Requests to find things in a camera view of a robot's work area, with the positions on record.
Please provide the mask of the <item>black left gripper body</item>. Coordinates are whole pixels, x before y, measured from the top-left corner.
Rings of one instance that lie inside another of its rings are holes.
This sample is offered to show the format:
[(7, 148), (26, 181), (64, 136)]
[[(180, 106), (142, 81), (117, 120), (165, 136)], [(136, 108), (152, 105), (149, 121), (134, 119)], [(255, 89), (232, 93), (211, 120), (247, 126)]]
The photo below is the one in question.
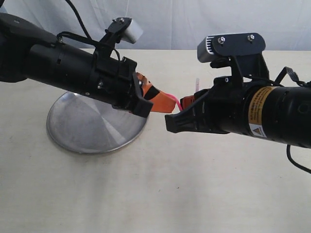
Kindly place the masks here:
[(147, 118), (153, 104), (142, 96), (136, 67), (137, 62), (126, 57), (97, 59), (88, 80), (89, 97)]

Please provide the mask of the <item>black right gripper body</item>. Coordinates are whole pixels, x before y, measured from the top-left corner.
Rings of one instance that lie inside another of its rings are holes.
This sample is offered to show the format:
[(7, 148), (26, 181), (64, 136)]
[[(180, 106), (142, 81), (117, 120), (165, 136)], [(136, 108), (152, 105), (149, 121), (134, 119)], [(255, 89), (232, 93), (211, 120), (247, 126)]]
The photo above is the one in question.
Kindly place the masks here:
[(240, 81), (235, 86), (232, 76), (213, 80), (204, 98), (204, 124), (207, 133), (250, 134), (248, 108), (255, 93), (254, 81)]

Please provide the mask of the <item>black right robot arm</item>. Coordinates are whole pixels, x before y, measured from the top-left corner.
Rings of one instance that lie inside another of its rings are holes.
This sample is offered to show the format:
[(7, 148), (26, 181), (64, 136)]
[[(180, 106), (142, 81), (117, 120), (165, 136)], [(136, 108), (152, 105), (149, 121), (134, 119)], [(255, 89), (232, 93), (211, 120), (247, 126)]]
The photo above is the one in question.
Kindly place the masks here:
[(194, 102), (165, 116), (172, 133), (236, 133), (302, 148), (311, 146), (311, 90), (271, 86), (264, 81), (233, 85), (214, 79), (212, 88), (194, 94)]

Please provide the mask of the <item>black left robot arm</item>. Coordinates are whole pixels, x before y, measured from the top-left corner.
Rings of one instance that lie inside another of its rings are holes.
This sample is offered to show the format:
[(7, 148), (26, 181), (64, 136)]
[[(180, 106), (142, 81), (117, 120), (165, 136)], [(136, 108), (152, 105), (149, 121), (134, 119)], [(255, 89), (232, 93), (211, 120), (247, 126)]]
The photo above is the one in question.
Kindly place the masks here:
[(0, 16), (0, 80), (26, 79), (110, 104), (147, 117), (171, 113), (176, 100), (158, 90), (129, 58), (112, 58), (121, 41), (136, 43), (143, 31), (129, 17), (119, 17), (95, 41), (70, 32), (54, 35), (15, 15)]

